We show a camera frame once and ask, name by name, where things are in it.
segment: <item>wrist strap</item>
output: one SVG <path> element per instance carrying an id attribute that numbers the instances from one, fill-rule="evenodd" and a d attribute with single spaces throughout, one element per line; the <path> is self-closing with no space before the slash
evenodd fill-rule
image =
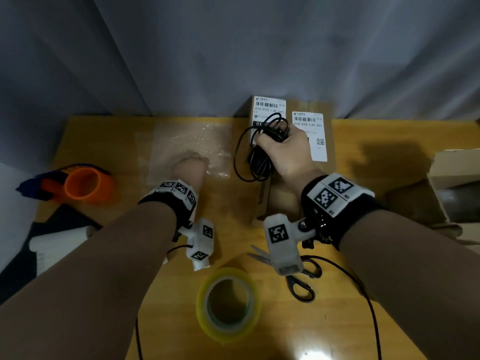
<path id="1" fill-rule="evenodd" d="M 305 186 L 301 203 L 305 217 L 317 230 L 319 241 L 339 250 L 342 237 L 361 218 L 385 208 L 375 194 L 334 173 L 323 175 Z"/>
<path id="2" fill-rule="evenodd" d="M 138 204 L 144 202 L 162 202 L 169 206 L 177 217 L 177 230 L 188 227 L 190 216 L 197 205 L 198 196 L 194 189 L 181 179 L 166 180 L 150 191 Z"/>

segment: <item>gray curtain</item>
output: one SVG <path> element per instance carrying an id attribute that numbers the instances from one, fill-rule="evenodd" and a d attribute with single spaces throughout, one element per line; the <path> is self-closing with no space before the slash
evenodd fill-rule
<path id="1" fill-rule="evenodd" d="M 479 112 L 480 0 L 0 0 L 0 162 L 38 170 L 70 114 Z"/>

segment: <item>packing tape roll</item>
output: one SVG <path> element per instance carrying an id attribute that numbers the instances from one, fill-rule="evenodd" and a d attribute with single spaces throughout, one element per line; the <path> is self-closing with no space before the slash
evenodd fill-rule
<path id="1" fill-rule="evenodd" d="M 241 284 L 248 295 L 243 318 L 237 323 L 224 323 L 214 314 L 209 304 L 213 288 L 224 280 L 234 280 Z M 215 271 L 201 285 L 197 295 L 197 318 L 203 331 L 213 340 L 222 344 L 238 341 L 248 335 L 260 317 L 261 303 L 252 278 L 242 270 L 221 268 Z"/>

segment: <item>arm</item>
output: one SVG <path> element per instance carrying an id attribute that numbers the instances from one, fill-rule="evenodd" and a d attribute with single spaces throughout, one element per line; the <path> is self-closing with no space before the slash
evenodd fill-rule
<path id="1" fill-rule="evenodd" d="M 200 192 L 207 165 L 194 155 L 173 178 Z M 0 307 L 0 358 L 123 359 L 176 220 L 163 203 L 137 205 L 10 298 Z"/>
<path id="2" fill-rule="evenodd" d="M 291 126 L 277 143 L 257 137 L 300 197 L 324 175 L 313 165 L 306 134 Z M 374 211 L 340 241 L 358 277 L 429 359 L 480 359 L 480 257 L 458 243 L 388 211 Z"/>

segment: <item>hand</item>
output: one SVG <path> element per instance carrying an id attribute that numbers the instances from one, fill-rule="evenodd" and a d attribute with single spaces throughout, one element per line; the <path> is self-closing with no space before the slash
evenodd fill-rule
<path id="1" fill-rule="evenodd" d="M 195 193 L 200 194 L 209 163 L 208 158 L 194 152 L 189 158 L 182 159 L 173 166 L 171 178 L 184 181 Z"/>
<path id="2" fill-rule="evenodd" d="M 276 142 L 267 134 L 256 134 L 255 143 L 272 159 L 277 172 L 298 197 L 308 183 L 325 175 L 314 165 L 307 134 L 294 125 L 290 125 L 284 142 Z"/>

